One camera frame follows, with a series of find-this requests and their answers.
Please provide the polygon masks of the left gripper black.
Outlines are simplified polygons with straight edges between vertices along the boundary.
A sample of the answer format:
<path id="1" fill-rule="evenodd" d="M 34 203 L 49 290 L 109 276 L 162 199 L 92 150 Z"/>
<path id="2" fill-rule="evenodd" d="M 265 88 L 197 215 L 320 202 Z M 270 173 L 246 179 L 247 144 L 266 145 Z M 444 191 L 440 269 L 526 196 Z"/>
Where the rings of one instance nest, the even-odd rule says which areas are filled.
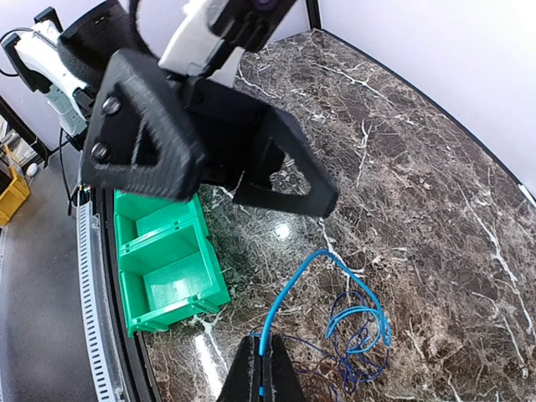
<path id="1" fill-rule="evenodd" d="M 293 115 L 201 77 L 184 84 L 183 105 L 155 59 L 115 52 L 90 118 L 82 181 L 179 201 L 202 182 L 237 188 L 233 202 L 243 206 L 332 213 L 338 188 Z"/>

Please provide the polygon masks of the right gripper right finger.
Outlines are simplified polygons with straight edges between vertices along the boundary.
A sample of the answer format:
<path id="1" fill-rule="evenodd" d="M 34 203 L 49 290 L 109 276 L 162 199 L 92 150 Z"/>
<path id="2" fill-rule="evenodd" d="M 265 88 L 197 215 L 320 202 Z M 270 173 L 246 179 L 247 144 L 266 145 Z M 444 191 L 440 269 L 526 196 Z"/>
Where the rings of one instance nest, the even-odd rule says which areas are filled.
<path id="1" fill-rule="evenodd" d="M 262 357 L 262 400 L 302 402 L 305 396 L 280 335 L 271 337 Z"/>

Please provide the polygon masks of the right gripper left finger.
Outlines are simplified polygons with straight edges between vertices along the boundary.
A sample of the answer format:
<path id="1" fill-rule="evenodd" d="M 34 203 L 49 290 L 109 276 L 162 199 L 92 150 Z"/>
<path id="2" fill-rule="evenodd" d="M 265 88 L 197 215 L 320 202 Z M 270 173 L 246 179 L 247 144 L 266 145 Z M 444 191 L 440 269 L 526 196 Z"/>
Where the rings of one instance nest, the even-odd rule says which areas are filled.
<path id="1" fill-rule="evenodd" d="M 243 337 L 229 369 L 217 402 L 259 402 L 262 386 L 262 357 L 260 338 Z"/>

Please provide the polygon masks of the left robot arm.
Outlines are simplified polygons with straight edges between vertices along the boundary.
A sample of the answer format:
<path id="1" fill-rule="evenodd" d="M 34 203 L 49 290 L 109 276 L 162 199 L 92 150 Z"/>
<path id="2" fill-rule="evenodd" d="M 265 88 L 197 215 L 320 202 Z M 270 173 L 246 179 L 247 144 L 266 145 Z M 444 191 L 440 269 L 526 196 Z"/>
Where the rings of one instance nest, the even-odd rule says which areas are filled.
<path id="1" fill-rule="evenodd" d="M 234 88 L 244 53 L 260 51 L 291 8 L 191 1 L 161 56 L 138 31 L 138 2 L 105 1 L 68 28 L 47 8 L 2 47 L 82 152 L 84 183 L 177 201 L 209 184 L 236 204 L 324 218 L 338 189 L 296 118 Z"/>

